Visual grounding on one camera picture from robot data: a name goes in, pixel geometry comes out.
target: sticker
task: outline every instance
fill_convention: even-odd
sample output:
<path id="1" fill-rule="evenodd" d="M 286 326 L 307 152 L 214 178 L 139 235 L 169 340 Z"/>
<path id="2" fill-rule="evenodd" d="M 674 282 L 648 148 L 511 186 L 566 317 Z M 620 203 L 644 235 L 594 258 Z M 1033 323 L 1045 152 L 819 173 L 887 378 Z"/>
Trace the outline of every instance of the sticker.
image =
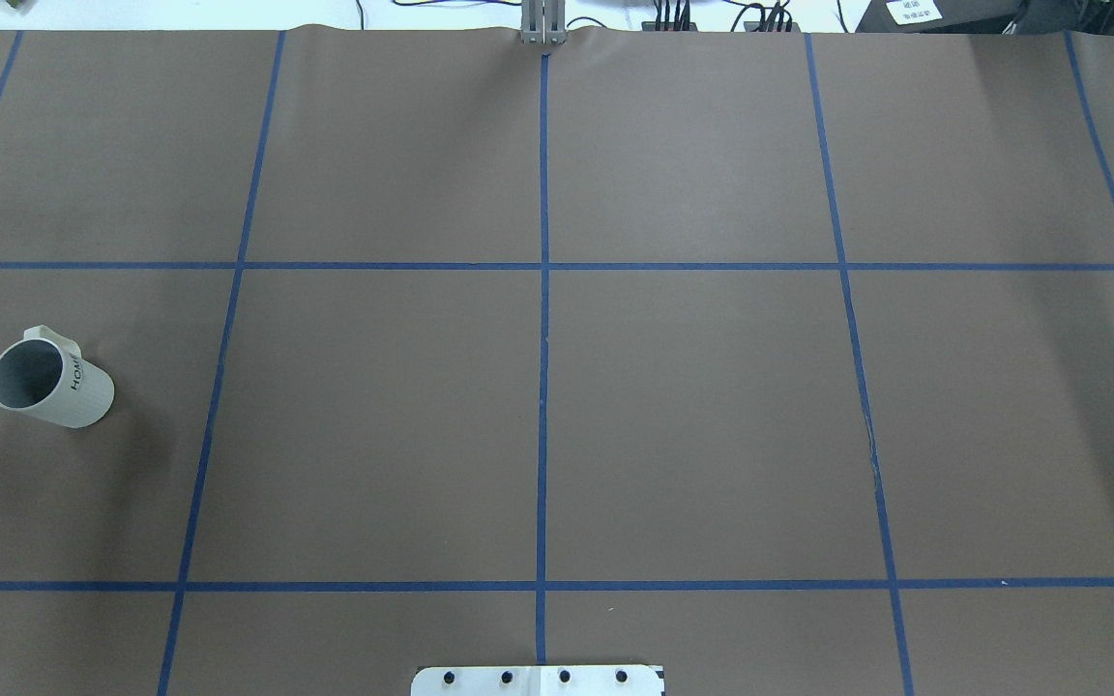
<path id="1" fill-rule="evenodd" d="M 940 8 L 936 8 L 935 0 L 892 0 L 886 6 L 888 12 L 892 14 L 892 21 L 899 26 L 916 26 L 942 19 Z"/>

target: metal clamp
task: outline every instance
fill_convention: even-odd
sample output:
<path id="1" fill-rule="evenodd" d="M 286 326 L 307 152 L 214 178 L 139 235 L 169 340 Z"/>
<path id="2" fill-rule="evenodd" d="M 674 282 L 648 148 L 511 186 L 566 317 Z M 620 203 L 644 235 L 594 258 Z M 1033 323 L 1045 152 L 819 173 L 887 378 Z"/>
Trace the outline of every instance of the metal clamp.
<path id="1" fill-rule="evenodd" d="M 566 43 L 566 0 L 522 0 L 522 43 Z"/>

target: white metal bracket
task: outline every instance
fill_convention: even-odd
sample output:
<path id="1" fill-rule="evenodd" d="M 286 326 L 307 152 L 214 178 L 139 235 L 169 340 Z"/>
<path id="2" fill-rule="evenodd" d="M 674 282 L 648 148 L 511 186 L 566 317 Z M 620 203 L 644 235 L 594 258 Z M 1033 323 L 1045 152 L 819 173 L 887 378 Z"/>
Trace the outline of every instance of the white metal bracket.
<path id="1" fill-rule="evenodd" d="M 566 0 L 522 0 L 522 43 L 566 43 Z"/>
<path id="2" fill-rule="evenodd" d="M 664 696 L 664 668 L 649 665 L 426 668 L 411 696 Z"/>

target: white mug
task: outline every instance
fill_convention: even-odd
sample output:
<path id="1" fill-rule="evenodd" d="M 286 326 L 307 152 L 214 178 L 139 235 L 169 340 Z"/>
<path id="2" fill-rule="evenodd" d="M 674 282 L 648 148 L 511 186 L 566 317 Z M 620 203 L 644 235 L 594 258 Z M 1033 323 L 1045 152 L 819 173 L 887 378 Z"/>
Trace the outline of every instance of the white mug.
<path id="1" fill-rule="evenodd" d="M 32 326 L 0 355 L 0 406 L 6 410 L 84 428 L 105 415 L 111 401 L 110 375 L 49 326 Z"/>

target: horizontal blue line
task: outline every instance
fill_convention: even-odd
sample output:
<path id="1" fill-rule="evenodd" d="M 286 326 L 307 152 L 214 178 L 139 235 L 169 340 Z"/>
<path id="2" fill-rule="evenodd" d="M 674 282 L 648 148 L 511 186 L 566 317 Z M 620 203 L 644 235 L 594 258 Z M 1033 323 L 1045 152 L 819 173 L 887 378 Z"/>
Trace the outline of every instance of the horizontal blue line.
<path id="1" fill-rule="evenodd" d="M 174 582 L 3 580 L 0 591 L 174 591 Z"/>
<path id="2" fill-rule="evenodd" d="M 536 582 L 432 581 L 432 582 L 187 582 L 188 591 L 532 591 Z"/>
<path id="3" fill-rule="evenodd" d="M 540 263 L 460 263 L 460 261 L 245 261 L 247 269 L 384 269 L 384 272 L 538 272 Z M 858 261 L 852 272 L 1114 272 L 1114 264 L 976 264 L 872 263 Z M 233 269 L 234 261 L 0 261 L 1 269 Z M 837 272 L 840 265 L 821 261 L 758 261 L 758 263 L 628 263 L 577 261 L 553 263 L 554 272 Z"/>
<path id="4" fill-rule="evenodd" d="M 1114 587 L 1105 577 L 937 577 L 897 580 L 902 590 L 1007 590 L 1025 587 Z M 871 580 L 549 580 L 549 591 L 770 591 L 887 590 L 886 578 Z M 531 580 L 430 582 L 187 582 L 187 591 L 534 591 Z M 0 581 L 0 591 L 174 591 L 176 582 Z"/>
<path id="5" fill-rule="evenodd" d="M 950 577 L 897 582 L 902 590 L 1006 590 L 1008 587 L 1114 587 L 1114 577 Z"/>

